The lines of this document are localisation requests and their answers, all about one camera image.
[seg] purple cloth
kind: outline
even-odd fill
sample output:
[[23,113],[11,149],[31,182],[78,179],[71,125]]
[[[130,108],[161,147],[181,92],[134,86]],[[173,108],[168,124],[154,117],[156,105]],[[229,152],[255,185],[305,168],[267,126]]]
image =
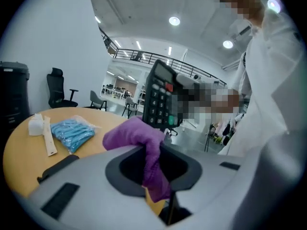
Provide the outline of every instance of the purple cloth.
[[124,147],[127,145],[145,145],[146,163],[144,167],[143,183],[147,187],[153,202],[170,197],[170,185],[160,169],[160,143],[164,134],[152,128],[134,116],[116,128],[110,130],[103,138],[106,150]]

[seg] blue plastic bag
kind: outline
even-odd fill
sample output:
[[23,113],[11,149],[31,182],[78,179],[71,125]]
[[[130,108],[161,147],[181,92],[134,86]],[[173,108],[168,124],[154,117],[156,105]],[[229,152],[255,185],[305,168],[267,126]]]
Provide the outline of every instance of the blue plastic bag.
[[51,124],[51,133],[68,149],[74,153],[83,143],[95,135],[95,126],[87,123],[81,117],[72,117],[61,122]]

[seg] white ceiling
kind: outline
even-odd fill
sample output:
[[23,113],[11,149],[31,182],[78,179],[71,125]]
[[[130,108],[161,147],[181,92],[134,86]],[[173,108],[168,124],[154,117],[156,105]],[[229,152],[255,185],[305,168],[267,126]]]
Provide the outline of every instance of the white ceiling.
[[[180,59],[182,49],[189,48],[223,66],[240,58],[250,40],[247,36],[234,48],[223,48],[238,16],[216,0],[92,0],[92,4],[99,26],[123,47],[137,49],[139,39],[142,50],[165,55],[164,48],[173,44],[178,46],[173,58]],[[181,24],[172,26],[171,16]],[[162,47],[157,47],[158,40]]]
[[139,77],[141,75],[141,70],[136,70],[132,68],[123,68],[123,67],[118,67],[118,66],[109,66],[108,71],[112,72],[115,75],[115,77],[120,76],[125,81],[132,82],[135,84],[137,84],[136,81],[139,80]]

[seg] yellow table surface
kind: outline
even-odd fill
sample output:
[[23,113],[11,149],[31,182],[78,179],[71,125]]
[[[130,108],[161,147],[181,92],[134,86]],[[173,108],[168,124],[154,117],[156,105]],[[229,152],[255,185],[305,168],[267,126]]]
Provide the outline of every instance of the yellow table surface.
[[[56,123],[68,119],[74,115],[79,115],[91,124],[101,127],[94,137],[85,142],[75,155],[80,158],[93,154],[106,152],[102,145],[102,138],[111,129],[123,123],[126,118],[110,112],[81,108],[63,107],[40,112],[42,116],[50,117],[51,123]],[[30,136],[28,132],[28,122],[30,118],[24,120],[9,137],[3,154],[3,171],[5,180],[13,191],[28,197],[39,184],[37,177],[49,167],[61,161],[69,155],[68,150],[57,139],[54,144],[58,150],[57,154],[47,156],[45,140],[43,136]],[[156,215],[161,212],[165,201],[161,200],[153,203],[146,191],[146,201]]]

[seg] calculator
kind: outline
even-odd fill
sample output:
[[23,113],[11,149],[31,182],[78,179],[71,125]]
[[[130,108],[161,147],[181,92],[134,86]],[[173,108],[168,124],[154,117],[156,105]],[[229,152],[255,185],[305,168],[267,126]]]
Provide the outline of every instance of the calculator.
[[146,96],[142,120],[153,128],[175,128],[180,125],[177,113],[177,93],[182,85],[177,73],[161,60],[156,60],[146,81]]

